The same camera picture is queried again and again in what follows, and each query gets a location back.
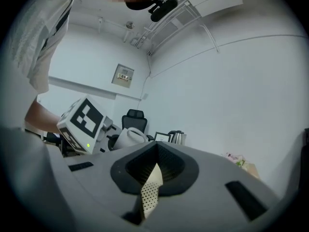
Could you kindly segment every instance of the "white shirt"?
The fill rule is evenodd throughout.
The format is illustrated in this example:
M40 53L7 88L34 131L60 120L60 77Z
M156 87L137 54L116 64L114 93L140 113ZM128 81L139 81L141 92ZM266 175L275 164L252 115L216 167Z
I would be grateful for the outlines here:
M29 0L7 35L4 50L12 68L17 67L39 94L48 91L51 58L68 30L69 19L58 31L56 26L72 4L73 0ZM42 134L28 123L26 128Z

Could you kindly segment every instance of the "kettle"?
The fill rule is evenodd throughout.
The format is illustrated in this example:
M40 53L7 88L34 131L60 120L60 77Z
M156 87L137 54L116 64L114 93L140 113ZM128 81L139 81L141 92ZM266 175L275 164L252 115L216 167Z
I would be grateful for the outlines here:
M171 143L184 145L186 135L181 130L173 130L169 132L169 135L173 135Z

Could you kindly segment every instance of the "office chair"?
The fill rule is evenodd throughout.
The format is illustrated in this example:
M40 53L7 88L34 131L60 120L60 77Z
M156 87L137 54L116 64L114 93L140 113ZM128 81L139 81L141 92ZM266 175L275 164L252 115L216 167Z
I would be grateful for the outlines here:
M139 129L142 133L145 132L147 119L144 117L144 112L140 110L129 109L126 115L122 116L122 129L134 127ZM154 138L151 135L146 135L148 141L153 141ZM108 148L110 151L113 151L113 146L115 145L119 135L107 136L109 138Z
M130 109L126 115L122 116L122 129L134 127L139 129L142 133L145 132L147 119L144 117L144 112L140 110ZM148 141L154 140L154 138L150 135L147 135Z

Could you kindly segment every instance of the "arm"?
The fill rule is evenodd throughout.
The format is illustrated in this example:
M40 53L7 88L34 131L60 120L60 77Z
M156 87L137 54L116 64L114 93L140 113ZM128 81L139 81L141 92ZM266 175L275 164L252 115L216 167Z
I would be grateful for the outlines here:
M49 112L45 107L34 101L30 106L25 121L37 129L59 133L57 123L60 117Z

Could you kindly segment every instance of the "white cup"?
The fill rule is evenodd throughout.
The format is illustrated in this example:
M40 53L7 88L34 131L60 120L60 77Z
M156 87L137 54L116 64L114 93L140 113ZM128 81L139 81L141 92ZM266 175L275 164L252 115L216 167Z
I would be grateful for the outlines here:
M130 147L133 145L142 144L148 141L148 138L139 129L130 127L128 129L124 128L120 133L113 149L121 149L125 147Z

